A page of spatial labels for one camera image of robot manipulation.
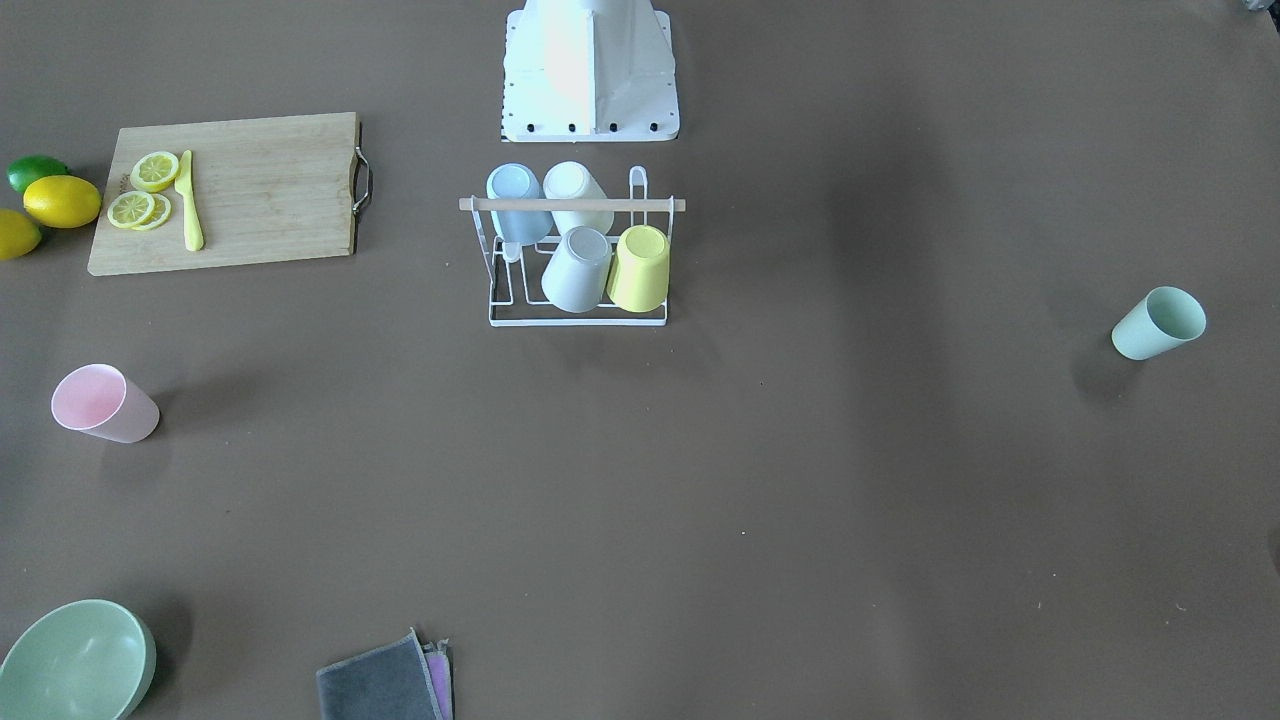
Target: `drying rack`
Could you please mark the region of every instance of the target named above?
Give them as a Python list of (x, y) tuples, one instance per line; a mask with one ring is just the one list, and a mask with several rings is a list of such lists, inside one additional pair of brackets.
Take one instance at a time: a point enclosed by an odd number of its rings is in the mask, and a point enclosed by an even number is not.
[[(566, 325), (616, 325), (616, 327), (659, 327), (667, 324), (667, 301), (650, 313), (627, 313), (612, 302), (600, 302), (595, 309), (581, 314), (564, 313), (550, 304), (541, 292), (541, 272), (547, 260), (559, 245), (559, 236), (547, 236), (534, 245), (507, 245), (497, 234), (493, 240), (485, 234), (484, 215), (495, 210), (607, 210), (627, 213), (627, 225), (649, 224), (649, 213), (667, 214), (667, 240), (672, 240), (676, 228), (676, 213), (685, 211), (685, 201), (675, 196), (649, 199), (649, 174), (640, 165), (627, 174), (626, 200), (492, 200), (485, 197), (460, 197), (458, 210), (471, 211), (476, 225), (476, 238), (480, 241), (480, 254), (484, 256), (485, 270), (489, 273), (489, 324), (502, 327), (566, 327)], [(608, 236), (609, 245), (617, 245), (618, 236)]]

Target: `lime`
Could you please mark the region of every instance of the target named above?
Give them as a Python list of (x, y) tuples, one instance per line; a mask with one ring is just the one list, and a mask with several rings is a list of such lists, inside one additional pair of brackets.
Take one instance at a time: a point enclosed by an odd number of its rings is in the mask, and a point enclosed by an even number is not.
[(97, 218), (102, 196), (88, 181), (76, 176), (47, 176), (27, 186), (22, 206), (42, 225), (78, 228)]
[(70, 174), (67, 165), (49, 155), (27, 155), (9, 163), (9, 184), (18, 192), (27, 192), (27, 186), (49, 176)]
[(151, 197), (154, 197), (156, 201), (155, 211), (151, 213), (151, 217), (147, 218), (146, 222), (143, 222), (141, 225), (133, 225), (133, 229), (150, 231), (159, 228), (165, 223), (165, 220), (169, 219), (169, 215), (173, 214), (173, 202), (169, 202), (168, 197), (165, 197), (164, 195), (155, 195), (155, 193), (152, 193)]
[(133, 165), (129, 182), (138, 190), (160, 192), (178, 177), (178, 156), (173, 152), (148, 152)]
[(118, 228), (136, 228), (151, 219), (156, 199), (150, 192), (131, 190), (106, 206), (106, 219)]
[(0, 208), (0, 260), (12, 260), (40, 245), (40, 228), (17, 210)]

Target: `knife handle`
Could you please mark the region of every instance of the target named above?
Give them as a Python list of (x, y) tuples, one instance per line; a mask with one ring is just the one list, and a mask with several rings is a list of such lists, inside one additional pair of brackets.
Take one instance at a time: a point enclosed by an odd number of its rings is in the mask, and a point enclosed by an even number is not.
[(200, 228), (200, 215), (196, 214), (196, 199), (192, 195), (182, 196), (182, 238), (192, 252), (205, 246), (205, 231)]

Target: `lemon slice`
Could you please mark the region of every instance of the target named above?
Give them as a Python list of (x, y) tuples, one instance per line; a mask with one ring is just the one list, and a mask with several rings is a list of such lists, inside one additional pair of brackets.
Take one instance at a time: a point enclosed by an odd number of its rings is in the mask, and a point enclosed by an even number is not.
[(155, 211), (155, 195), (131, 190), (106, 206), (106, 219), (118, 228), (136, 228), (147, 222)]
[(178, 177), (178, 156), (161, 150), (143, 155), (133, 165), (129, 183), (146, 192), (160, 192), (169, 187), (175, 177)]
[(164, 195), (154, 195), (154, 193), (152, 197), (155, 197), (156, 200), (156, 211), (151, 213), (151, 217), (147, 218), (141, 225), (133, 225), (133, 229), (150, 231), (159, 228), (165, 223), (165, 220), (169, 219), (169, 215), (173, 214), (173, 202), (169, 202), (168, 197), (165, 197)]

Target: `yellow cup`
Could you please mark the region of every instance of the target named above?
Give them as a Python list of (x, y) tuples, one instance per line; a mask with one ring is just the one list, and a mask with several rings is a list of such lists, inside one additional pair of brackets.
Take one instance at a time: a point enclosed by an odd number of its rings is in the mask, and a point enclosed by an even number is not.
[(604, 292), (628, 313), (648, 313), (667, 299), (671, 242), (658, 228), (632, 225), (618, 238)]

